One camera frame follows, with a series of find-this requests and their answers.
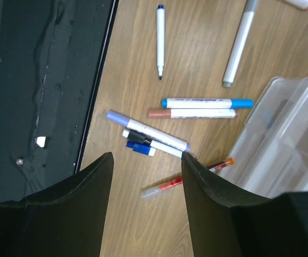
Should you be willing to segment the blue cap white marker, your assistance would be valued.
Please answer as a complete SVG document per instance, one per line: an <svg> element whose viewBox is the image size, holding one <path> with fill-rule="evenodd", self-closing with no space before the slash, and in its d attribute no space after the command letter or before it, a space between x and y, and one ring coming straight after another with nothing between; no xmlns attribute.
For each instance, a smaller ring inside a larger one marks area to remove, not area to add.
<svg viewBox="0 0 308 257"><path fill-rule="evenodd" d="M161 100L161 107L168 109L249 109L254 106L250 99L182 99Z"/></svg>

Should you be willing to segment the brown cap white marker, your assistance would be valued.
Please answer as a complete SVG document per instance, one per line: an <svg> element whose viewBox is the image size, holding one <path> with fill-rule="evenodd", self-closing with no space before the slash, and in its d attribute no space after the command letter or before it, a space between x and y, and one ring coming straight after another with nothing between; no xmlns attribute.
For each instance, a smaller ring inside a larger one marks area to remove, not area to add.
<svg viewBox="0 0 308 257"><path fill-rule="evenodd" d="M226 118L237 116L234 109L149 109L149 118Z"/></svg>

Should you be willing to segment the pink cap white marker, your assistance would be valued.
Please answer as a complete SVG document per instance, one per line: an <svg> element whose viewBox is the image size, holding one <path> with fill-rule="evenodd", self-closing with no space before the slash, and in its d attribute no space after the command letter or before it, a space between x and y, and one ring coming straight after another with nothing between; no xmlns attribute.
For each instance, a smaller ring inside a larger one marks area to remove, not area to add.
<svg viewBox="0 0 308 257"><path fill-rule="evenodd" d="M283 0L283 1L301 10L308 10L308 0Z"/></svg>

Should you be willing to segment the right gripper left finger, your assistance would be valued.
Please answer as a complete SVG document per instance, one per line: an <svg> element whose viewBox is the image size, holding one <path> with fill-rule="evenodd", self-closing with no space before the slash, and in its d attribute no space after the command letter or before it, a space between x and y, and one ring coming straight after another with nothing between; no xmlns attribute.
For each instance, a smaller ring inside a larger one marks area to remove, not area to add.
<svg viewBox="0 0 308 257"><path fill-rule="evenodd" d="M114 169L105 153L75 175L0 203L0 256L99 256Z"/></svg>

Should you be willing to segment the grey cap white marker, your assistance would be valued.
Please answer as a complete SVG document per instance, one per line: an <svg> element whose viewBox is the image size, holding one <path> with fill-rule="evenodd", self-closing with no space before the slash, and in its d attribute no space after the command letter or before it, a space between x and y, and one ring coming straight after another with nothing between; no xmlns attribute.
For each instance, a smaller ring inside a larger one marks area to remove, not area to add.
<svg viewBox="0 0 308 257"><path fill-rule="evenodd" d="M222 86L230 88L235 81L235 76L250 32L253 18L258 7L258 0L246 1L242 18L238 26L236 37L229 56L227 67L222 79Z"/></svg>

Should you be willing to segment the lavender cap white marker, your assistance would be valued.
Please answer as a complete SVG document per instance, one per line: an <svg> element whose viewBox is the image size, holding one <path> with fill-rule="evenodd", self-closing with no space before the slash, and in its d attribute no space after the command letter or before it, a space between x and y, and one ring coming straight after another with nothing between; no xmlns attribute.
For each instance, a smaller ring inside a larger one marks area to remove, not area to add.
<svg viewBox="0 0 308 257"><path fill-rule="evenodd" d="M164 143L166 145L179 149L183 152L189 152L191 150L191 146L186 141L173 137L169 134L166 134L162 131L159 131L155 128L152 128L146 124L140 123L136 120L133 120L127 116L121 115L112 110L110 110L107 113L106 118L121 126L126 127L127 129L131 129L139 133L142 133L148 137L151 137L161 143Z"/></svg>

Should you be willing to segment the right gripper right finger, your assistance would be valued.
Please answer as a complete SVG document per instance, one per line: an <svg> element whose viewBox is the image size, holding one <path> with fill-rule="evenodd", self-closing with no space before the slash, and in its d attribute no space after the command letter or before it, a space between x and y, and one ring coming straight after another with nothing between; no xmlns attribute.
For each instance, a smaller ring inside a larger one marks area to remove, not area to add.
<svg viewBox="0 0 308 257"><path fill-rule="evenodd" d="M195 256L308 256L308 192L264 198L187 152L182 175Z"/></svg>

